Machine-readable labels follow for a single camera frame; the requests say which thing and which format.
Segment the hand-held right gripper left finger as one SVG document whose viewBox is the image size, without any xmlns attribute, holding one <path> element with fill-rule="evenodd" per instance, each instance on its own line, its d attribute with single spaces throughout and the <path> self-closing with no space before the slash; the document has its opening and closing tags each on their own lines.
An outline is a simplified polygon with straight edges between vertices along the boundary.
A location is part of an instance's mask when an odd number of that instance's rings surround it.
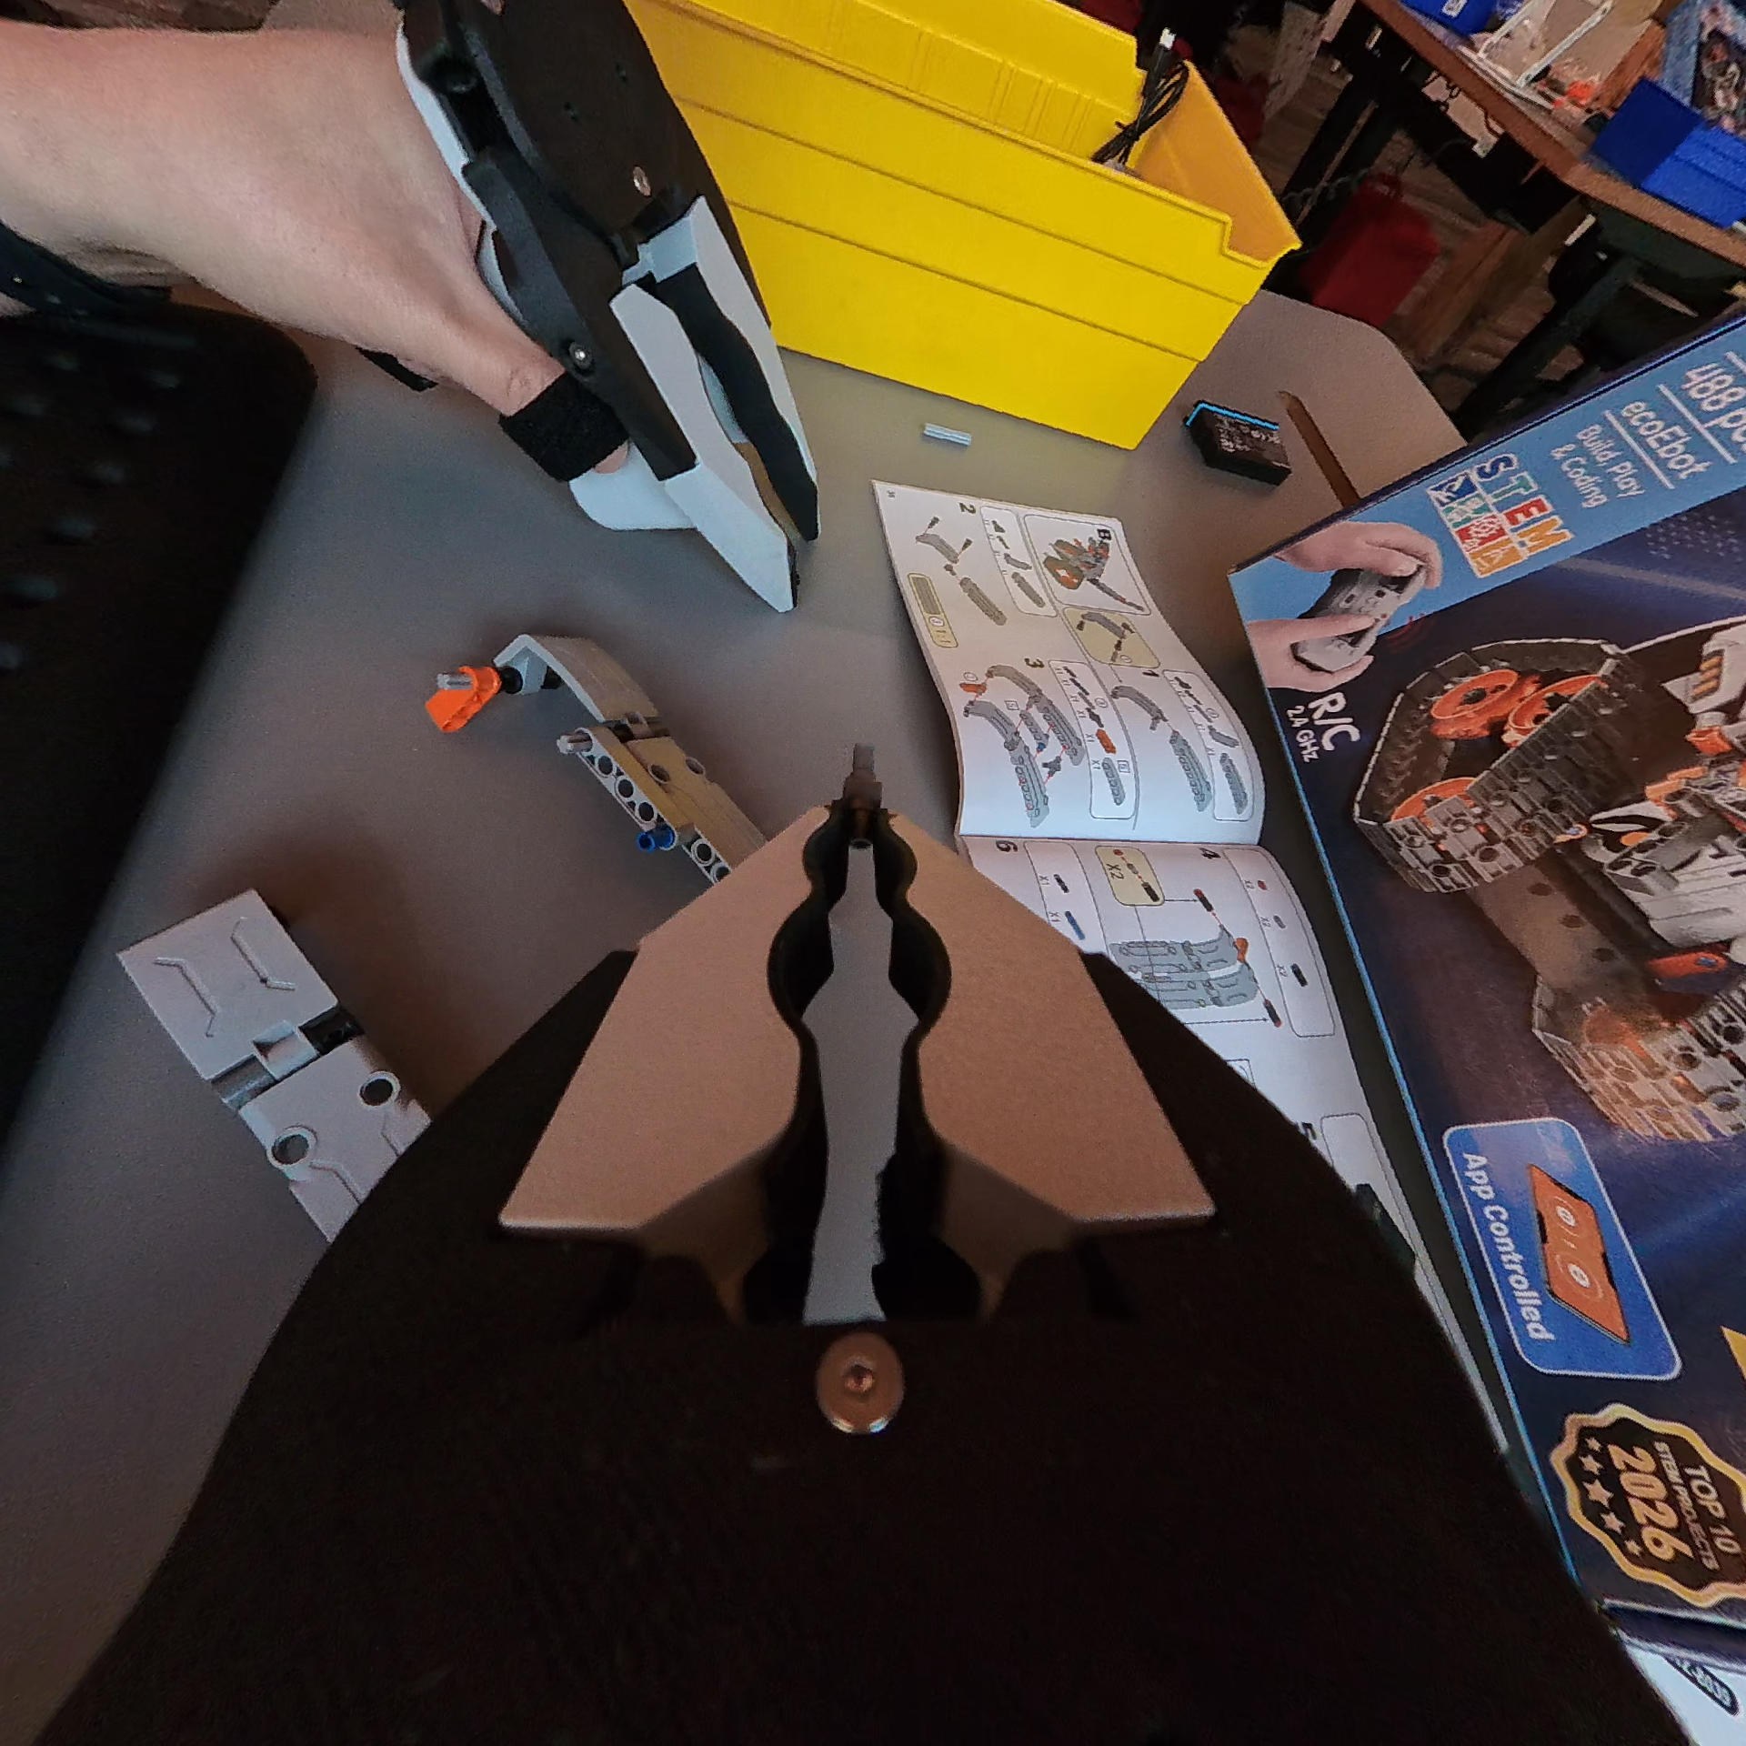
<svg viewBox="0 0 1746 1746">
<path fill-rule="evenodd" d="M 650 931 L 502 1212 L 508 1230 L 694 1259 L 798 1319 L 826 1128 L 804 1012 L 833 972 L 837 825 L 814 807 Z"/>
</svg>

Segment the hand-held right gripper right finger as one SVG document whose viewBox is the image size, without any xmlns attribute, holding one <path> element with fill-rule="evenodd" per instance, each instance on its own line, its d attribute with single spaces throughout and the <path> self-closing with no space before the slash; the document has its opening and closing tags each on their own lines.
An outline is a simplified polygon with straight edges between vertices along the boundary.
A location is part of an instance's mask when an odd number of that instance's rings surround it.
<svg viewBox="0 0 1746 1746">
<path fill-rule="evenodd" d="M 970 1317 L 1037 1250 L 1210 1218 L 1084 953 L 900 814 L 873 825 L 873 861 L 914 1014 L 879 1178 L 882 1312 Z"/>
</svg>

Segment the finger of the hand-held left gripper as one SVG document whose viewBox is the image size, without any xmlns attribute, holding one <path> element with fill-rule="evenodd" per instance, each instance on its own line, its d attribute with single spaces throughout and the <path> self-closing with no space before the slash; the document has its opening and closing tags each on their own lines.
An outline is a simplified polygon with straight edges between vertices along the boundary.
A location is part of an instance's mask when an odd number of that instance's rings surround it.
<svg viewBox="0 0 1746 1746">
<path fill-rule="evenodd" d="M 680 320 L 704 373 L 704 404 L 753 453 L 761 491 L 798 537 L 819 534 L 817 472 L 756 284 L 698 197 L 640 248 L 640 284 Z"/>
<path fill-rule="evenodd" d="M 664 466 L 667 494 L 754 594 L 779 613 L 792 611 L 792 542 L 730 442 L 684 326 L 640 287 L 624 287 L 612 310 L 692 451 L 691 463 Z"/>
</svg>

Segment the grey block assembly orange connector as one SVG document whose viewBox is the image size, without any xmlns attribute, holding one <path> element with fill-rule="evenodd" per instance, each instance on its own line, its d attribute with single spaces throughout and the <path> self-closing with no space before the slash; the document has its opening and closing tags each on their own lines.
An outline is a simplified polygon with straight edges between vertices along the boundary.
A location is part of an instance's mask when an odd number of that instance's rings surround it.
<svg viewBox="0 0 1746 1746">
<path fill-rule="evenodd" d="M 677 835 L 671 851 L 687 854 L 710 880 L 721 880 L 766 844 L 704 765 L 669 735 L 645 690 L 590 640 L 518 636 L 488 664 L 442 670 L 426 713 L 451 734 L 500 694 L 555 688 L 568 688 L 590 714 L 559 735 L 559 752 L 579 756 L 639 830 L 669 823 Z"/>
</svg>

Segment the grey desk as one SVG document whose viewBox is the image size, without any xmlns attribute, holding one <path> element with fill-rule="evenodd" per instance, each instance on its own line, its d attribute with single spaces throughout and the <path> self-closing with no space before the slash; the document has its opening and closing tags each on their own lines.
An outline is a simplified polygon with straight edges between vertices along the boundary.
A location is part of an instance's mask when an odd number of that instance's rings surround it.
<svg viewBox="0 0 1746 1746">
<path fill-rule="evenodd" d="M 1229 568 L 1339 500 L 1298 430 L 1278 488 L 1201 466 L 1198 399 L 1294 392 L 1355 491 L 1462 445 L 1390 339 L 1277 295 L 1120 451 L 811 358 L 791 376 L 821 537 L 777 615 L 692 534 L 613 534 L 446 391 L 321 369 L 272 522 L 112 888 L 5 1169 L 5 1742 L 32 1742 L 134 1605 L 321 1237 L 156 1025 L 116 952 L 256 888 L 437 1114 L 603 953 L 701 894 L 555 748 L 562 696 L 441 734 L 433 676 L 518 631 L 610 649 L 756 825 L 833 797 L 855 742 L 951 841 L 957 754 L 891 582 L 871 479 L 1124 522 L 1152 591 L 1258 734 L 1267 841 L 1362 983 L 1267 717 Z M 925 421 L 969 430 L 932 442 Z"/>
</svg>

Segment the person's left hand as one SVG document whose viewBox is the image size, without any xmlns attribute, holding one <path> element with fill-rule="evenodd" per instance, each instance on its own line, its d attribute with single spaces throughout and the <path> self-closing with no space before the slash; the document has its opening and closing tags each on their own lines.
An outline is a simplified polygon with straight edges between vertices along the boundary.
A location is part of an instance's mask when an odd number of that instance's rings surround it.
<svg viewBox="0 0 1746 1746">
<path fill-rule="evenodd" d="M 393 29 L 3 34 L 3 212 L 32 242 L 115 282 L 199 282 L 502 416 L 562 377 L 476 270 L 483 220 Z"/>
</svg>

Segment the yellow plastic bin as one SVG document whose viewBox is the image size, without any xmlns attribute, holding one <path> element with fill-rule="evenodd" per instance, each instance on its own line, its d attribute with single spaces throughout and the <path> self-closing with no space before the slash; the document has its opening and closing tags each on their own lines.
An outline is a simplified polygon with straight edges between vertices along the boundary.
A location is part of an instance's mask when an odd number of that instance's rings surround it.
<svg viewBox="0 0 1746 1746">
<path fill-rule="evenodd" d="M 1047 2 L 632 2 L 775 339 L 1132 448 L 1295 233 L 1199 72 Z"/>
</svg>

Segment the white instruction booklet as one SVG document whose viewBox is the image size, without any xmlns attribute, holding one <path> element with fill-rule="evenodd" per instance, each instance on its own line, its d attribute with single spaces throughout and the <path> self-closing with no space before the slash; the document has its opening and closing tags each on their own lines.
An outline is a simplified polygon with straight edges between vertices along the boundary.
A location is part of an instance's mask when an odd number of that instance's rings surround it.
<svg viewBox="0 0 1746 1746">
<path fill-rule="evenodd" d="M 1253 743 L 1164 621 L 1122 525 L 876 483 L 909 621 L 953 714 L 959 847 L 1184 1033 L 1217 1139 L 1268 1100 L 1355 1193 L 1478 1367 L 1382 1146 L 1325 952 L 1260 847 Z"/>
</svg>

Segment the grey panel block assembly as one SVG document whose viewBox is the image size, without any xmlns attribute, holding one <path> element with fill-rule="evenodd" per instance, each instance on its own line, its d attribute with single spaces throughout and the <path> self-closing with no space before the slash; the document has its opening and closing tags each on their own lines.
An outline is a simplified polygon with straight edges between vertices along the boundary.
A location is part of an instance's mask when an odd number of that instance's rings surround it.
<svg viewBox="0 0 1746 1746">
<path fill-rule="evenodd" d="M 118 957 L 334 1237 L 428 1118 L 272 911 L 250 890 Z"/>
</svg>

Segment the black battery box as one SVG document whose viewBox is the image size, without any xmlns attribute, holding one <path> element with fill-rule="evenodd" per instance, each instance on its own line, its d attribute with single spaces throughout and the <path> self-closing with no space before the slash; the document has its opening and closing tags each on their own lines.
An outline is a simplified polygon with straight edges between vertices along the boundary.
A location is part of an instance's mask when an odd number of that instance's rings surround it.
<svg viewBox="0 0 1746 1746">
<path fill-rule="evenodd" d="M 1184 435 L 1205 466 L 1278 485 L 1294 474 L 1292 454 L 1277 421 L 1255 413 L 1198 401 L 1184 416 Z"/>
</svg>

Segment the blue robot kit box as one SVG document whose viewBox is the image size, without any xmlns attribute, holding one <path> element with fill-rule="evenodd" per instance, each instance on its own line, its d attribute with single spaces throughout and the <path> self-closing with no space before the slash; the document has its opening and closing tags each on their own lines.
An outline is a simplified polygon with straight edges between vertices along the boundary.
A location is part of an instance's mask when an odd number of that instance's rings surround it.
<svg viewBox="0 0 1746 1746">
<path fill-rule="evenodd" d="M 1513 1419 L 1629 1637 L 1743 1668 L 1743 317 L 1233 573 L 1252 641 L 1426 534 L 1351 684 L 1270 659 Z"/>
</svg>

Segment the black perforated chair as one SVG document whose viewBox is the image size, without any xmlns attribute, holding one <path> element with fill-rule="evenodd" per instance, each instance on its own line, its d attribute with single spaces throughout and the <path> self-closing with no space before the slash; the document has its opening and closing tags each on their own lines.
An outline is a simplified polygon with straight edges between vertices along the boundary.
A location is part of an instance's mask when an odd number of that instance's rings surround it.
<svg viewBox="0 0 1746 1746">
<path fill-rule="evenodd" d="M 3 1126 L 307 417 L 281 331 L 5 320 Z"/>
</svg>

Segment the red container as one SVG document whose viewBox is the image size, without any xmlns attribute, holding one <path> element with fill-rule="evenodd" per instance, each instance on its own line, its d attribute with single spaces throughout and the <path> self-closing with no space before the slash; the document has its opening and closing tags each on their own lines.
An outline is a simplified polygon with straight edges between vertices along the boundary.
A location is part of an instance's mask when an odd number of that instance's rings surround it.
<svg viewBox="0 0 1746 1746">
<path fill-rule="evenodd" d="M 1313 306 L 1382 327 L 1436 258 L 1435 228 L 1404 180 L 1374 174 L 1301 261 L 1299 282 Z"/>
</svg>

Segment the wooden table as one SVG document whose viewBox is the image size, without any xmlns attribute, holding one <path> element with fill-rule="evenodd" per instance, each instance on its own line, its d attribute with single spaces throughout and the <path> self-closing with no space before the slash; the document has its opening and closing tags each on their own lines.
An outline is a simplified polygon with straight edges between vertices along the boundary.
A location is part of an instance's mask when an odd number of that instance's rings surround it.
<svg viewBox="0 0 1746 1746">
<path fill-rule="evenodd" d="M 1523 148 L 1562 184 L 1606 208 L 1626 212 L 1661 233 L 1675 234 L 1714 258 L 1730 260 L 1743 270 L 1743 231 L 1713 227 L 1622 180 L 1604 164 L 1589 156 L 1589 132 L 1499 86 L 1495 78 L 1478 69 L 1474 56 L 1457 48 L 1451 33 L 1407 6 L 1395 2 L 1357 2 L 1347 16 L 1349 25 L 1357 23 L 1359 10 L 1370 12 L 1374 29 L 1395 33 L 1413 56 L 1431 61 L 1436 76 L 1465 98 L 1471 98 L 1502 135 Z"/>
</svg>

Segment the blue plastic bin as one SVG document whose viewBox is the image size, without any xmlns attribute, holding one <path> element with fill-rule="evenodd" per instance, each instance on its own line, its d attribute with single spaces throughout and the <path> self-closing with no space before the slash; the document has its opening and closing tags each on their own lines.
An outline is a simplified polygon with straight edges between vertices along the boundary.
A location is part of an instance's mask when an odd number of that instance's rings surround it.
<svg viewBox="0 0 1746 1746">
<path fill-rule="evenodd" d="M 1591 156 L 1714 227 L 1731 228 L 1744 218 L 1744 141 L 1652 78 L 1633 84 Z"/>
</svg>

